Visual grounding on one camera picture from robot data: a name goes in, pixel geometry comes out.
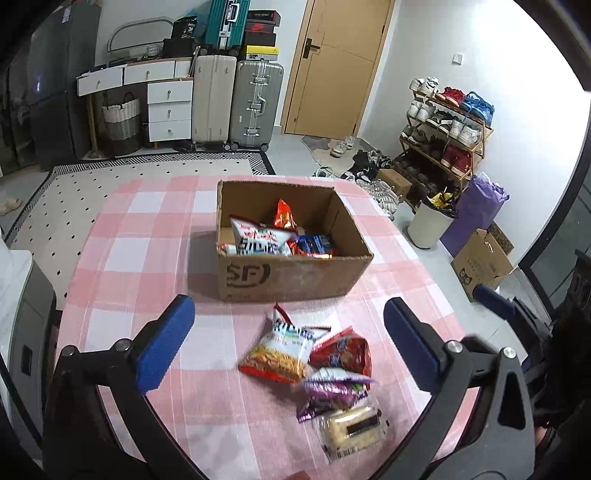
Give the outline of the person's right hand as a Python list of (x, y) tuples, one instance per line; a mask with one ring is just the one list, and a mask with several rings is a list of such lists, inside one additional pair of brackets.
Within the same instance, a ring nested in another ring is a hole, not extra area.
[(552, 427), (541, 427), (535, 428), (535, 443), (536, 443), (536, 456), (544, 456), (554, 438), (556, 436), (556, 430)]

